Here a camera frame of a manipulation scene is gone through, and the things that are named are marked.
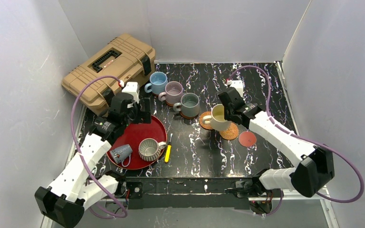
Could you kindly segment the cream yellow mug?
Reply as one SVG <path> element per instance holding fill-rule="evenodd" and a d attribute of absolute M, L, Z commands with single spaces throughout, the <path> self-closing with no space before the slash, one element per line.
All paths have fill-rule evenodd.
<path fill-rule="evenodd" d="M 226 131 L 231 125 L 231 121 L 225 120 L 224 106 L 218 104 L 211 109 L 211 114 L 202 118 L 202 124 L 209 124 L 216 131 Z"/>

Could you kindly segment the woven rattan coaster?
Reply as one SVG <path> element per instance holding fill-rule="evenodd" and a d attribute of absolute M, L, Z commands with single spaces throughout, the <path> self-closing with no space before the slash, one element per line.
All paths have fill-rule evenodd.
<path fill-rule="evenodd" d="M 207 111 L 200 115 L 200 126 L 205 130 L 212 130 L 211 126 L 211 112 Z"/>
<path fill-rule="evenodd" d="M 225 140 L 234 140 L 239 136 L 238 127 L 234 123 L 231 123 L 227 130 L 219 131 L 219 133 Z"/>

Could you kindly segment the ribbed beige mug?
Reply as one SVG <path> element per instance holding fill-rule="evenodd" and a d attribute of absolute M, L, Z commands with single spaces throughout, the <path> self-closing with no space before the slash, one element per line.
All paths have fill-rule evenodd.
<path fill-rule="evenodd" d="M 167 146 L 166 142 L 158 142 L 153 138 L 142 140 L 138 147 L 139 156 L 146 162 L 153 162 L 160 157 L 162 150 Z"/>

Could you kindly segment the red apple coaster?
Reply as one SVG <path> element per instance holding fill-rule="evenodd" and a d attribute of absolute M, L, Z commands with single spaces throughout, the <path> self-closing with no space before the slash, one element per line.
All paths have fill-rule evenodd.
<path fill-rule="evenodd" d="M 238 137 L 240 145 L 243 147 L 251 147 L 256 144 L 257 138 L 253 132 L 245 131 L 242 132 Z"/>

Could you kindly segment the lilac mug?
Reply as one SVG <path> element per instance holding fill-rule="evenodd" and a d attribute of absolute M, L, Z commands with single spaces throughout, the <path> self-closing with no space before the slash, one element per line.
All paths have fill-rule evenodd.
<path fill-rule="evenodd" d="M 183 93 L 182 84 L 177 81 L 171 81 L 166 84 L 164 91 L 158 95 L 158 99 L 166 102 L 168 106 L 173 106 L 175 103 L 180 102 Z"/>

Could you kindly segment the light blue mug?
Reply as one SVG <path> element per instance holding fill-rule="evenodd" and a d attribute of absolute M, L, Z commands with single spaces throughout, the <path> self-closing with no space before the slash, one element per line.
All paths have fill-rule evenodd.
<path fill-rule="evenodd" d="M 168 83 L 167 75 L 163 72 L 154 72 L 150 78 L 149 83 L 144 86 L 146 93 L 153 93 L 159 95 L 165 91 L 165 86 Z"/>

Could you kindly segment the dark grey mug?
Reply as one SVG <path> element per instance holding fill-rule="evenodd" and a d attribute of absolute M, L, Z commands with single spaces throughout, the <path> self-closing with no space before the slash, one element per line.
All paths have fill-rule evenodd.
<path fill-rule="evenodd" d="M 194 93 L 186 93 L 180 102 L 173 105 L 173 109 L 186 119 L 195 118 L 200 112 L 200 99 Z"/>

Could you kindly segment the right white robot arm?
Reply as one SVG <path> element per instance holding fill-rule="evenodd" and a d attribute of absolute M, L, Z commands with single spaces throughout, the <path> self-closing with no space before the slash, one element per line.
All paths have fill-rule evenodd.
<path fill-rule="evenodd" d="M 298 139 L 288 128 L 261 109 L 246 103 L 234 87 L 218 94 L 224 118 L 258 134 L 289 159 L 291 168 L 265 169 L 252 178 L 252 191 L 296 190 L 304 197 L 314 196 L 335 176 L 332 152 Z"/>

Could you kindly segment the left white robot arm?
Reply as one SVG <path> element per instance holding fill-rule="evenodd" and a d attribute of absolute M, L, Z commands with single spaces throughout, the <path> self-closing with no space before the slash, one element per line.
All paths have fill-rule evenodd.
<path fill-rule="evenodd" d="M 150 98 L 137 102 L 131 94 L 116 94 L 110 107 L 93 121 L 82 145 L 77 145 L 78 153 L 65 169 L 46 188 L 36 190 L 40 212 L 65 228 L 73 228 L 89 207 L 109 196 L 124 211 L 113 216 L 126 217 L 125 207 L 115 197 L 124 177 L 109 171 L 97 179 L 92 169 L 130 124 L 148 124 L 151 120 Z"/>

